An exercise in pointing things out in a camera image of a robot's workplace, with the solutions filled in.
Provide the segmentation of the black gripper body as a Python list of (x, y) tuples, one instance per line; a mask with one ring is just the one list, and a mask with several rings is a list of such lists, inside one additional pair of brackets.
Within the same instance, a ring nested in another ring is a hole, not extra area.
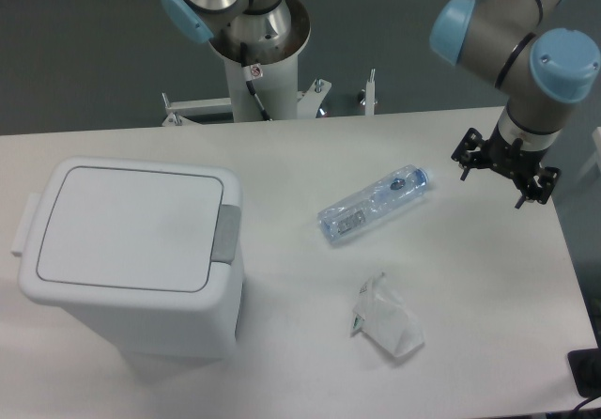
[(508, 144), (500, 135), (492, 135), (483, 151), (491, 170), (506, 178), (524, 179), (533, 178), (538, 173), (540, 162), (547, 153), (546, 149), (527, 151), (522, 139)]

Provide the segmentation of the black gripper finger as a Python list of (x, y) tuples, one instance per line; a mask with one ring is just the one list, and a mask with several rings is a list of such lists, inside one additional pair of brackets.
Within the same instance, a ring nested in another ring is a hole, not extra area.
[(555, 189), (562, 171), (557, 167), (542, 167), (527, 177), (522, 173), (515, 175), (515, 185), (520, 191), (520, 197), (515, 204), (520, 209), (524, 203), (545, 205)]
[(485, 139), (474, 128), (469, 128), (452, 153), (451, 159), (462, 169), (461, 180), (466, 180), (472, 169), (487, 169), (488, 158), (483, 153)]

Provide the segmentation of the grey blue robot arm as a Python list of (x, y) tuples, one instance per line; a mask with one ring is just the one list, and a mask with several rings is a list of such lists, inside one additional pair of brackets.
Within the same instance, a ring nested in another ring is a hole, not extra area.
[[(561, 172), (542, 165), (574, 107), (600, 71), (595, 42), (576, 30), (536, 27), (562, 0), (450, 0), (429, 44), (503, 92), (508, 102), (493, 133), (469, 130), (453, 153), (464, 171), (489, 169), (510, 179), (521, 202), (546, 203)], [(310, 36), (298, 0), (161, 0), (189, 40), (208, 43), (226, 69), (236, 121), (314, 117), (298, 92), (299, 53)]]

